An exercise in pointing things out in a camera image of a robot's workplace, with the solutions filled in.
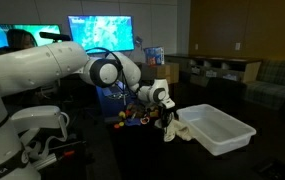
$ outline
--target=screen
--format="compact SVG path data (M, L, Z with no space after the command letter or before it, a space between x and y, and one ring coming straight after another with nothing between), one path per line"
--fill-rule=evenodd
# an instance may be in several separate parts
M73 41L85 50L103 47L110 51L134 50L131 16L68 16ZM91 50L88 53L103 52Z
M60 28L58 25L0 24L0 48L8 46L6 33L9 29L24 29L30 32L34 36L38 46L51 44L53 42L52 39L41 38L39 34L41 31L60 34Z

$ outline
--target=box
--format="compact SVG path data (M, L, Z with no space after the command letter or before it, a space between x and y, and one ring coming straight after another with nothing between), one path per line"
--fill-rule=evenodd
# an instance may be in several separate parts
M144 48L145 63L149 66L164 64L164 49L163 47Z
M256 130L207 104L177 110L192 137L214 156L246 146Z
M154 79L163 79L168 81L168 84L179 82L179 64L167 63L158 66L149 66L142 63L141 80L153 81Z

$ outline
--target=blue screen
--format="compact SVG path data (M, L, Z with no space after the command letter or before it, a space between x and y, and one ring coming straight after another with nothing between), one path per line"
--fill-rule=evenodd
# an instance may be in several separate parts
M60 34L60 28L58 25L17 25L17 24L0 24L0 48L4 46L8 46L8 41L6 38L6 33L9 29L24 29L30 32L38 46L51 44L53 42L52 39L44 39L40 37L40 32L49 32Z
M110 51L134 50L131 16L68 16L73 41L85 50L103 47ZM92 50L88 53L103 52Z

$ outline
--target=wall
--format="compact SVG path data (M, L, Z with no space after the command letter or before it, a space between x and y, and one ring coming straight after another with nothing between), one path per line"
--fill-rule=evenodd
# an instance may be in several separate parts
M283 0L192 0L190 16L190 54L285 59Z
M132 15L134 33L143 48L164 46L177 51L177 0L0 0L0 23L60 24L70 34L67 15ZM126 52L144 61L141 48Z

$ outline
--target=computer monitor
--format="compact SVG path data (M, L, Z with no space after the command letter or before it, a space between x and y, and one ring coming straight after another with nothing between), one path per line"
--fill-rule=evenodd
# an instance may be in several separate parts
M8 41L6 38L6 33L9 29L23 29L30 32L38 46L51 44L53 42L52 39L44 39L40 37L40 32L50 32L60 34L59 25L36 25L36 24L0 24L0 48L8 46Z
M68 16L73 41L85 50L103 47L110 51L134 50L132 16ZM92 50L88 53L99 53Z

